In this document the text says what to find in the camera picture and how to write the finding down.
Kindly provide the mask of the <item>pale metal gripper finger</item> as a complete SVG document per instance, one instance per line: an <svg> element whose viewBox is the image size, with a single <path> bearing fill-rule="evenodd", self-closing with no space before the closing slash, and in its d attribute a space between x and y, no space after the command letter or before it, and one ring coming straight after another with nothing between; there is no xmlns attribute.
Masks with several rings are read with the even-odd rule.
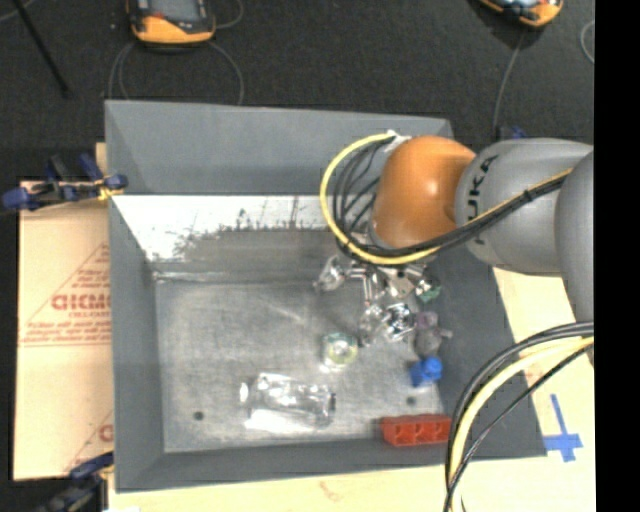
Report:
<svg viewBox="0 0 640 512"><path fill-rule="evenodd" d="M335 291L345 284L347 274L350 269L350 261L339 255L329 257L316 280L313 287L318 293Z"/></svg>
<svg viewBox="0 0 640 512"><path fill-rule="evenodd" d="M382 328L385 311L377 305L372 304L365 309L358 320L358 344L361 347L373 344Z"/></svg>

